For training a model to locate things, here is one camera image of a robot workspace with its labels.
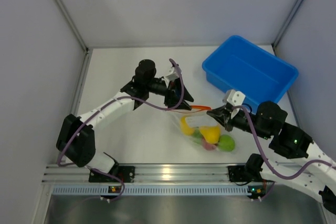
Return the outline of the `clear zip top bag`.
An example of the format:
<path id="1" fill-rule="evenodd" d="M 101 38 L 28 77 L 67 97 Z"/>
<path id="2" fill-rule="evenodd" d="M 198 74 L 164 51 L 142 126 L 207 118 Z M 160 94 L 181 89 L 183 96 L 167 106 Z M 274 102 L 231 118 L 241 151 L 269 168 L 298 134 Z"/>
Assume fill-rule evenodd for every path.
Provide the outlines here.
<path id="1" fill-rule="evenodd" d="M 236 148 L 234 138 L 207 115 L 208 106 L 193 105 L 190 110 L 172 110 L 169 115 L 184 139 L 198 148 L 211 152 L 231 153 Z"/>

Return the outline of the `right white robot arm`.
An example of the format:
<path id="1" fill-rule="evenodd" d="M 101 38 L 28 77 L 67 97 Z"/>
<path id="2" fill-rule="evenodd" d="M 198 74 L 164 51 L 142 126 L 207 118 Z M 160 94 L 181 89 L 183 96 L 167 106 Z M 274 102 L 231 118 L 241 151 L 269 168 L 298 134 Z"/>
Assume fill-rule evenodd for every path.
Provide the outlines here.
<path id="1" fill-rule="evenodd" d="M 234 128 L 253 135 L 258 153 L 251 154 L 242 173 L 249 181 L 267 180 L 300 191 L 335 213 L 335 161 L 301 128 L 286 122 L 287 112 L 274 102 L 263 102 L 256 114 L 243 105 L 224 106 L 207 111 L 207 115 L 225 130 Z M 259 142 L 270 139 L 269 148 L 276 154 L 300 165 L 294 172 L 267 158 Z"/>

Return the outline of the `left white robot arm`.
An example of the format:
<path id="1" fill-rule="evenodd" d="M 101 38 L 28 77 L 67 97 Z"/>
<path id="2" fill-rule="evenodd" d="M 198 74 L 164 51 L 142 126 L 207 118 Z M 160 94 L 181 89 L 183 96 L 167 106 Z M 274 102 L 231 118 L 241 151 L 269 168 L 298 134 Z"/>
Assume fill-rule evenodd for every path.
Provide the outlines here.
<path id="1" fill-rule="evenodd" d="M 155 62 L 141 60 L 132 79 L 110 100 L 87 113 L 66 116 L 56 143 L 60 152 L 57 165 L 98 170 L 106 181 L 116 180 L 119 163 L 97 150 L 99 130 L 143 104 L 162 111 L 192 109 L 190 103 L 194 99 L 184 86 L 182 71 L 173 59 L 170 63 L 168 74 L 158 78 Z"/>

